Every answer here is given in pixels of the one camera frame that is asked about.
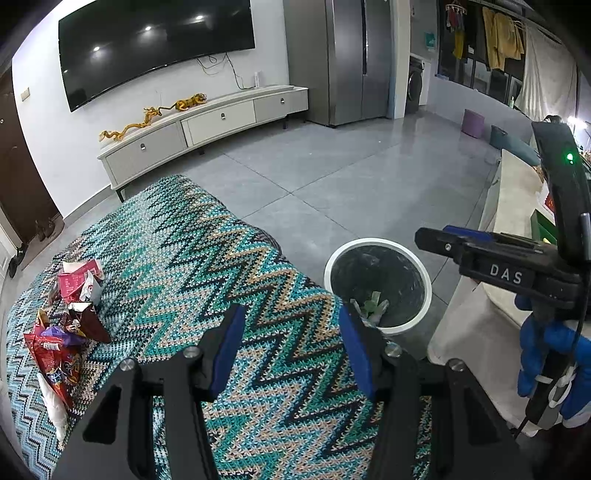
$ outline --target television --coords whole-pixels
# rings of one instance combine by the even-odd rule
[[[255,47],[249,0],[96,0],[59,21],[70,111],[180,61]]]

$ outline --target tv stand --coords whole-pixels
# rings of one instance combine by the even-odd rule
[[[191,150],[203,155],[208,143],[256,125],[284,118],[287,128],[287,116],[304,110],[308,110],[307,88],[274,85],[243,90],[166,115],[119,142],[111,140],[98,158],[123,202],[122,190],[144,173]]]

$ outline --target gray tile floor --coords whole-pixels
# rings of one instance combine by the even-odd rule
[[[320,284],[332,252],[351,239],[377,236],[407,246],[433,281],[427,318],[401,341],[421,356],[459,275],[453,263],[419,251],[414,232],[448,223],[477,226],[499,157],[486,142],[462,134],[458,125],[424,112],[337,129],[293,120],[287,130],[275,122],[209,145],[205,155],[188,153],[135,180],[125,194],[184,174],[236,216],[273,235],[285,256]],[[6,280],[2,322],[52,256],[118,205],[114,195],[104,200]]]

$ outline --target red snack bag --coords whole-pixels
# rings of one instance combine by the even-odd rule
[[[80,291],[86,280],[87,271],[90,271],[99,280],[105,279],[102,266],[98,260],[90,260],[72,273],[60,272],[57,274],[61,297],[66,303],[80,301]]]
[[[40,337],[34,333],[25,333],[23,336],[39,370],[57,396],[71,410],[73,403],[70,389],[78,383],[82,368],[82,357],[78,348],[63,347],[62,350],[47,350],[42,347],[40,340],[51,337]]]

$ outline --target door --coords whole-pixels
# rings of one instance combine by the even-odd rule
[[[327,0],[330,124],[361,119],[362,0]]]
[[[362,118],[386,116],[392,72],[391,0],[361,0],[365,9]]]
[[[0,77],[0,207],[23,242],[35,236],[36,220],[45,224],[58,213],[22,134],[12,69]]]

